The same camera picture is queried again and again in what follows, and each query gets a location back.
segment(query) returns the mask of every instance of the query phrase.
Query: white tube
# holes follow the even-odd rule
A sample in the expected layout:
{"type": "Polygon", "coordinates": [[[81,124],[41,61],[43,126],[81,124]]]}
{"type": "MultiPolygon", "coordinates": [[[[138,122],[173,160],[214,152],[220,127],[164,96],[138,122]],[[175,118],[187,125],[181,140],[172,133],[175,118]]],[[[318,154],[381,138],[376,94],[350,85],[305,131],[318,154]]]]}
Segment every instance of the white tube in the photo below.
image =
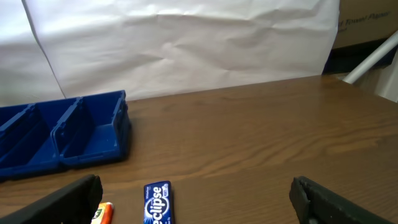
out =
{"type": "Polygon", "coordinates": [[[343,81],[353,84],[366,71],[368,71],[376,62],[385,56],[391,49],[398,44],[398,31],[388,38],[380,47],[371,53],[363,62],[361,62],[352,72],[350,72],[343,81]]]}

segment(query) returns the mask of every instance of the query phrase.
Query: blue gum package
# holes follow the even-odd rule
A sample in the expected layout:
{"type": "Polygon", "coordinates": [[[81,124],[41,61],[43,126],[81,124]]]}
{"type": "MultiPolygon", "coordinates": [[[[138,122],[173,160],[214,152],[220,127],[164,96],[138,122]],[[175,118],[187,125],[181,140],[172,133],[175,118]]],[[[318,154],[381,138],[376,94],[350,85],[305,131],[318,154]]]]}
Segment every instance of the blue gum package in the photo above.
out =
{"type": "Polygon", "coordinates": [[[144,186],[144,224],[174,224],[172,185],[160,181],[144,186]]]}

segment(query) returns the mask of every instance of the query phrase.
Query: blue plastic container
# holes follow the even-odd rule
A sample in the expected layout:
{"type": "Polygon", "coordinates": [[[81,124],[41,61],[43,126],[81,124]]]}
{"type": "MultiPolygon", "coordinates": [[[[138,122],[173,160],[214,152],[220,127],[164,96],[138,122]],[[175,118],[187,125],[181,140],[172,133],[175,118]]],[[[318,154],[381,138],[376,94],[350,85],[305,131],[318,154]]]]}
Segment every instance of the blue plastic container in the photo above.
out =
{"type": "Polygon", "coordinates": [[[124,158],[125,98],[116,91],[0,108],[0,179],[124,158]]]}
{"type": "Polygon", "coordinates": [[[124,91],[79,98],[62,116],[54,140],[62,163],[74,167],[126,155],[129,118],[124,91]]]}
{"type": "Polygon", "coordinates": [[[66,99],[16,106],[25,109],[0,127],[0,177],[58,169],[58,153],[51,132],[75,101],[66,99]]]}

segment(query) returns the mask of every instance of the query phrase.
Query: brown tabletop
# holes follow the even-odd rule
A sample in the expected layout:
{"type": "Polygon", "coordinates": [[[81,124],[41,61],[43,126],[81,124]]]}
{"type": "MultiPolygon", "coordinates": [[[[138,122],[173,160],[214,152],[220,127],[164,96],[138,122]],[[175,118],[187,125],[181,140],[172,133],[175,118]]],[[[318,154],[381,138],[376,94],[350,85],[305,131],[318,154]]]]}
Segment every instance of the brown tabletop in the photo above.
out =
{"type": "Polygon", "coordinates": [[[0,184],[0,216],[86,174],[113,224],[142,223],[145,184],[170,180],[177,224],[298,223],[305,175],[398,223],[398,105],[330,77],[131,101],[131,155],[115,164],[0,184]]]}

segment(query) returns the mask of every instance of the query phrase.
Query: brown box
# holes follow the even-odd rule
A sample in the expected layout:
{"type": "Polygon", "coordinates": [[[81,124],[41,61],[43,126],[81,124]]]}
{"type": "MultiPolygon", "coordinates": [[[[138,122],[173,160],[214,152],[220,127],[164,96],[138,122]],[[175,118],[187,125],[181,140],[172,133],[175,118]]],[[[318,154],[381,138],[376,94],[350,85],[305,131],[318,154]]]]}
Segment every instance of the brown box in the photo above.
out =
{"type": "Polygon", "coordinates": [[[333,48],[389,37],[398,30],[398,0],[340,0],[333,48]]]}

